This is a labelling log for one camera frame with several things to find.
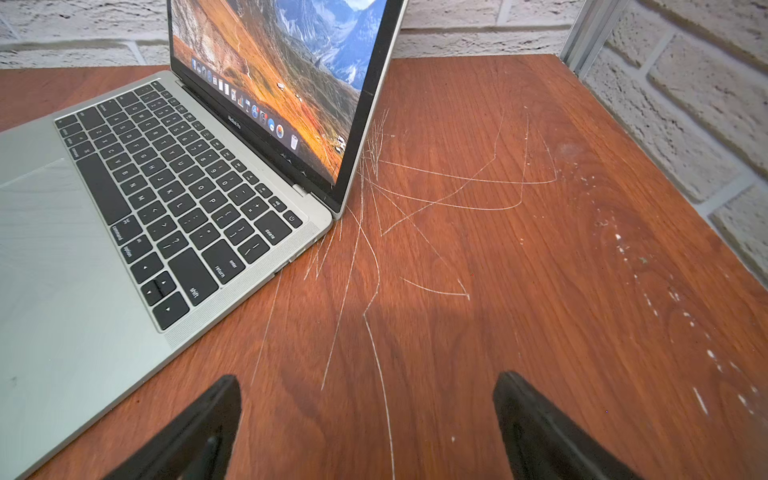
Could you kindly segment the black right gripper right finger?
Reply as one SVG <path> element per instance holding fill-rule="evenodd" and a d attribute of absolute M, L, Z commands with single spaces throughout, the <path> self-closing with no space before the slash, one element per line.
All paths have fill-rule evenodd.
<path fill-rule="evenodd" d="M 499 374 L 493 403 L 516 479 L 638 479 L 523 376 Z"/>

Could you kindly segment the silver laptop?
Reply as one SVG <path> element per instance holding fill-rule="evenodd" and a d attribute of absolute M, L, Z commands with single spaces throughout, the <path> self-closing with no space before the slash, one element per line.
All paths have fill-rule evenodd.
<path fill-rule="evenodd" d="M 1 135 L 1 475 L 34 472 L 341 218 L 406 10 L 171 1 L 168 70 Z"/>

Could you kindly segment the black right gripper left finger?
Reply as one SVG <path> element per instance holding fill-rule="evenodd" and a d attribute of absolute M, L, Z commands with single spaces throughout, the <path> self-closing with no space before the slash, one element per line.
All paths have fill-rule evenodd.
<path fill-rule="evenodd" d="M 108 479 L 223 479 L 242 412 L 240 384 L 220 377 Z"/>

